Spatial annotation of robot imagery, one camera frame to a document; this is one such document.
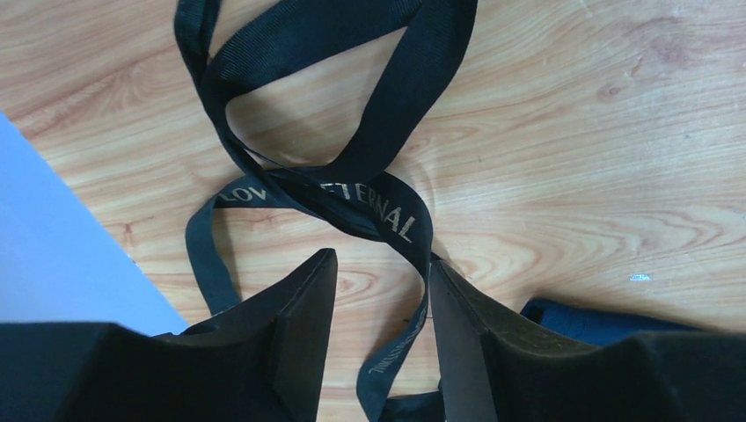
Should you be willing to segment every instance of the light wood surface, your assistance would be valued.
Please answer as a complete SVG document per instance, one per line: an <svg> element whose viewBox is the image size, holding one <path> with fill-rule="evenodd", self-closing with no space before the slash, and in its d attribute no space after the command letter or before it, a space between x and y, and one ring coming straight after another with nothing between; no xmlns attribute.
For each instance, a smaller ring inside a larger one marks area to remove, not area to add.
<svg viewBox="0 0 746 422"><path fill-rule="evenodd" d="M273 1L228 1L214 50ZM174 10L0 1L0 110L197 322L208 312L184 228L238 171L180 60ZM232 126L286 163L329 160L400 34L236 100ZM482 0L463 67L392 172L429 204L436 250L513 309L544 295L744 330L744 133L743 0ZM319 420L363 420L357 369L404 327L421 292L414 270L293 211L220 216L244 297L337 250ZM651 280L630 281L640 273ZM437 379L428 325L395 392Z"/></svg>

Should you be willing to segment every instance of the black ribbon handle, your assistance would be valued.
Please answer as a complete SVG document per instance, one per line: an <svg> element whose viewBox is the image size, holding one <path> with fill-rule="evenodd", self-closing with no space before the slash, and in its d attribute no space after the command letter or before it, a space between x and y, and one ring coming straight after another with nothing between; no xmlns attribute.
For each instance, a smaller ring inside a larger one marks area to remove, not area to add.
<svg viewBox="0 0 746 422"><path fill-rule="evenodd" d="M366 360L357 395L369 420L444 420L440 390L388 398L428 313L433 227L407 184L384 172L446 88L471 37L476 0L283 0L223 45L208 49L219 1L180 0L174 30L182 57L230 157L245 173L189 221L186 246L210 311L239 303L211 233L217 207L286 207L321 218L352 236L386 242L421 275L425 293L404 332ZM401 27L407 29L346 148L326 166L265 171L225 116L228 102L315 62Z"/></svg>

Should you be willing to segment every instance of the wooden table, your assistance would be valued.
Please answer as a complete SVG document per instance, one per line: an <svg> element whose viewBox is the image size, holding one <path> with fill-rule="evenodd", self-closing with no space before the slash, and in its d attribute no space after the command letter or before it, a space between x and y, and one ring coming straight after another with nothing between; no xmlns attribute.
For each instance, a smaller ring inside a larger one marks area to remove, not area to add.
<svg viewBox="0 0 746 422"><path fill-rule="evenodd" d="M228 1L213 49L273 2ZM0 110L197 322L208 312L184 228L239 173L179 57L174 10L163 0L3 0ZM331 159L400 34L236 100L232 126L285 163ZM463 67L392 172L429 204L435 250L513 309L544 295L743 330L744 134L743 1L482 0ZM337 249L319 419L363 420L356 372L419 300L413 268L294 211L220 217L244 297ZM394 390L437 379L429 324Z"/></svg>

